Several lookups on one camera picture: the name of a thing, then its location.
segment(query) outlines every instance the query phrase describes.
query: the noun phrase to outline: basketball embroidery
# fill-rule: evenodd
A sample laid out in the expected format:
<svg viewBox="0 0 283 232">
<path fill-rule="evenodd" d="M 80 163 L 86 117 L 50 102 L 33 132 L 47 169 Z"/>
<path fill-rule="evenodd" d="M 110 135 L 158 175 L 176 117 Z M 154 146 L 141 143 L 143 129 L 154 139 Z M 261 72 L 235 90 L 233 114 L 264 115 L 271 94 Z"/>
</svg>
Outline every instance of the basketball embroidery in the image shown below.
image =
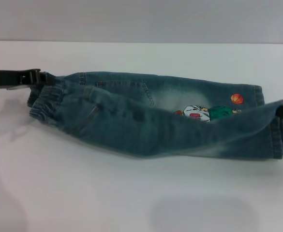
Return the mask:
<svg viewBox="0 0 283 232">
<path fill-rule="evenodd" d="M 232 103 L 235 103 L 235 104 L 243 104 L 243 102 L 244 102 L 243 96 L 241 96 L 238 93 L 233 94 L 230 97 L 230 100 L 232 101 Z"/>
<path fill-rule="evenodd" d="M 187 106 L 183 111 L 177 110 L 174 112 L 174 114 L 177 116 L 187 116 L 201 122 L 210 122 L 219 118 L 231 116 L 233 114 L 239 114 L 240 112 L 241 110 L 231 110 L 226 106 L 214 106 L 207 109 L 199 105 L 190 105 Z"/>
</svg>

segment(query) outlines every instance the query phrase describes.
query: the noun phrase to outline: blue denim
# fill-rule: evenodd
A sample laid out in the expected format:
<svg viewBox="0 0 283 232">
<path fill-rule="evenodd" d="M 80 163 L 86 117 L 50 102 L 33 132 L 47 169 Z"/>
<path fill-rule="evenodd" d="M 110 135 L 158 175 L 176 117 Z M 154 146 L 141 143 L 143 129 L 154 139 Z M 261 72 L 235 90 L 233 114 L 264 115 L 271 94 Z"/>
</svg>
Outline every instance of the blue denim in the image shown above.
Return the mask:
<svg viewBox="0 0 283 232">
<path fill-rule="evenodd" d="M 143 158 L 283 157 L 283 101 L 265 104 L 260 86 L 113 72 L 54 78 L 31 88 L 30 116 L 87 143 Z"/>
</svg>

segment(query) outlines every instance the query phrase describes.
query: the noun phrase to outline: children's jeans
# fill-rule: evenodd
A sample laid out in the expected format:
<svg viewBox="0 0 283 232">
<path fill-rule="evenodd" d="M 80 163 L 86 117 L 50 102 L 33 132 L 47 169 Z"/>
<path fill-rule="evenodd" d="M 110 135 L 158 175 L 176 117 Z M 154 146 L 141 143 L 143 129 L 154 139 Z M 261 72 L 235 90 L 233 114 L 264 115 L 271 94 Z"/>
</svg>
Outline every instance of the children's jeans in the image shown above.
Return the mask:
<svg viewBox="0 0 283 232">
<path fill-rule="evenodd" d="M 136 157 L 282 159 L 283 101 L 262 88 L 148 74 L 81 72 L 31 87 L 30 116 Z"/>
</svg>

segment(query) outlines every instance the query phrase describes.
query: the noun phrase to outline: front pocket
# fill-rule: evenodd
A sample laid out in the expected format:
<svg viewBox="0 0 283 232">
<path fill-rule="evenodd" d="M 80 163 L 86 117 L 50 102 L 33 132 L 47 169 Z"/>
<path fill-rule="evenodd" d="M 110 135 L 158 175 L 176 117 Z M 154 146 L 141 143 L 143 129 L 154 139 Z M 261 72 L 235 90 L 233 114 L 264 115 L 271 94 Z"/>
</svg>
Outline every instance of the front pocket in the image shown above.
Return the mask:
<svg viewBox="0 0 283 232">
<path fill-rule="evenodd" d="M 153 107 L 153 98 L 145 83 L 132 81 L 99 81 L 97 87 L 120 94 L 141 104 Z"/>
<path fill-rule="evenodd" d="M 78 125 L 74 128 L 74 133 L 78 133 L 80 132 L 83 128 L 85 128 L 89 122 L 91 122 L 94 117 L 97 115 L 98 113 L 98 107 L 94 106 L 94 108 L 92 109 L 92 111 L 88 114 L 88 116 Z"/>
</svg>

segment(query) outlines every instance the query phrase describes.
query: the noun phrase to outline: white backdrop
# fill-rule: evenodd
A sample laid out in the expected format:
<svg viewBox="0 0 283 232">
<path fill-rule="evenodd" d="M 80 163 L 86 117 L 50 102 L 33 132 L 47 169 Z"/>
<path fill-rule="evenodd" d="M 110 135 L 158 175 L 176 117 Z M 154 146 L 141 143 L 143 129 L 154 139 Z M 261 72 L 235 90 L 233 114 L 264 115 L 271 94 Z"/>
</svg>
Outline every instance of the white backdrop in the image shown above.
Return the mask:
<svg viewBox="0 0 283 232">
<path fill-rule="evenodd" d="M 283 99 L 283 45 L 0 42 L 0 69 L 116 71 L 262 85 Z M 0 232 L 283 232 L 283 160 L 135 160 L 31 119 L 0 90 Z"/>
<path fill-rule="evenodd" d="M 283 0 L 0 0 L 0 40 L 283 43 Z"/>
</svg>

